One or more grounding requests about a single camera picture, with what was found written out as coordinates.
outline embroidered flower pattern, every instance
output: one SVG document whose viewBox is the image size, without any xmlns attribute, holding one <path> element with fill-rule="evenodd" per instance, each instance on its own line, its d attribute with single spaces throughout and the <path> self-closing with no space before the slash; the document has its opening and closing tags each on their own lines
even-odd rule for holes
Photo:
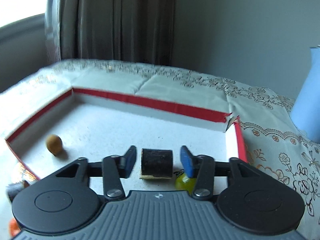
<svg viewBox="0 0 320 240">
<path fill-rule="evenodd" d="M 285 153 L 280 153 L 279 154 L 279 160 L 284 165 L 289 165 L 290 164 L 290 158 Z"/>
<path fill-rule="evenodd" d="M 309 151 L 310 157 L 305 152 L 301 153 L 301 155 L 307 162 L 309 162 L 309 167 L 312 166 L 317 172 L 319 172 L 320 164 L 319 161 L 316 161 L 316 158 L 312 157 L 312 151 Z"/>
<path fill-rule="evenodd" d="M 315 188 L 318 187 L 319 179 L 314 171 L 308 175 L 308 169 L 303 168 L 300 163 L 297 165 L 297 170 L 298 172 L 292 175 L 294 179 L 293 188 L 296 192 L 300 193 L 309 215 L 313 217 L 315 213 L 312 201 L 316 200 L 316 196 L 320 197 L 320 194 L 317 193 L 318 189 Z"/>
<path fill-rule="evenodd" d="M 246 147 L 246 155 L 247 155 L 247 161 L 250 165 L 254 163 L 255 159 L 260 159 L 262 161 L 266 161 L 264 157 L 264 153 L 261 149 L 253 150 L 253 153 L 248 150 L 248 147 Z"/>
<path fill-rule="evenodd" d="M 290 178 L 288 176 L 284 176 L 282 170 L 273 171 L 270 167 L 263 167 L 261 164 L 257 166 L 257 169 L 263 171 L 264 173 L 270 175 L 274 179 L 282 182 L 285 185 L 289 185 Z"/>
<path fill-rule="evenodd" d="M 272 138 L 273 138 L 273 140 L 274 140 L 275 142 L 278 142 L 278 141 L 279 141 L 279 137 L 278 137 L 278 136 L 273 135 Z"/>
<path fill-rule="evenodd" d="M 253 133 L 255 136 L 260 136 L 260 133 L 259 133 L 259 131 L 257 131 L 257 130 L 252 130 L 252 133 Z"/>
</svg>

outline tan ball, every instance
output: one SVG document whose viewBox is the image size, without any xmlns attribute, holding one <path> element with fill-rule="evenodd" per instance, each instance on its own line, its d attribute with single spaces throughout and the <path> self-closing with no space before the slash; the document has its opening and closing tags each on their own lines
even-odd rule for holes
<svg viewBox="0 0 320 240">
<path fill-rule="evenodd" d="M 45 144 L 47 145 L 49 152 L 53 155 L 57 155 L 62 150 L 62 141 L 58 135 L 50 134 L 47 137 Z"/>
</svg>

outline orange object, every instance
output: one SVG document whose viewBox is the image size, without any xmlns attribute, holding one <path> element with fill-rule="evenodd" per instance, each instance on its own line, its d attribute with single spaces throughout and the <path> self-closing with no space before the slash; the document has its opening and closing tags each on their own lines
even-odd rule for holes
<svg viewBox="0 0 320 240">
<path fill-rule="evenodd" d="M 62 150 L 62 141 L 58 135 L 50 134 L 45 143 L 49 152 L 51 152 L 54 156 L 56 156 Z"/>
<path fill-rule="evenodd" d="M 17 221 L 12 218 L 9 222 L 9 233 L 11 237 L 15 237 L 17 234 L 20 233 L 20 228 L 18 226 Z"/>
</svg>

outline gray wall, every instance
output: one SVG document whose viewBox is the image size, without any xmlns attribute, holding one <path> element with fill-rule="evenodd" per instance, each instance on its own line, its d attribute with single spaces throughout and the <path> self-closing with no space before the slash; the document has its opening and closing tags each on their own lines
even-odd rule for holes
<svg viewBox="0 0 320 240">
<path fill-rule="evenodd" d="M 176 0 L 172 65 L 296 98 L 320 44 L 320 0 Z"/>
<path fill-rule="evenodd" d="M 0 92 L 47 65 L 44 14 L 0 28 Z"/>
</svg>

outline bed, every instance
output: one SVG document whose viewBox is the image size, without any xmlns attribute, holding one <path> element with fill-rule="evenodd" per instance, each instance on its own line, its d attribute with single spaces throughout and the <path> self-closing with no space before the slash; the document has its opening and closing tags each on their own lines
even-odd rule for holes
<svg viewBox="0 0 320 240">
<path fill-rule="evenodd" d="M 292 123 L 289 113 L 294 100 L 268 88 L 181 68 L 116 60 L 65 60 L 40 69 L 0 95 L 0 136 L 10 134 L 45 100 L 70 85 L 240 116 L 248 162 L 301 195 L 305 213 L 298 231 L 307 239 L 320 238 L 320 145 L 308 140 Z M 1 142 L 0 147 L 2 172 L 8 174 L 15 161 L 5 144 Z M 4 176 L 6 184 L 9 175 Z M 2 194 L 1 207 L 9 210 L 5 200 Z"/>
</svg>

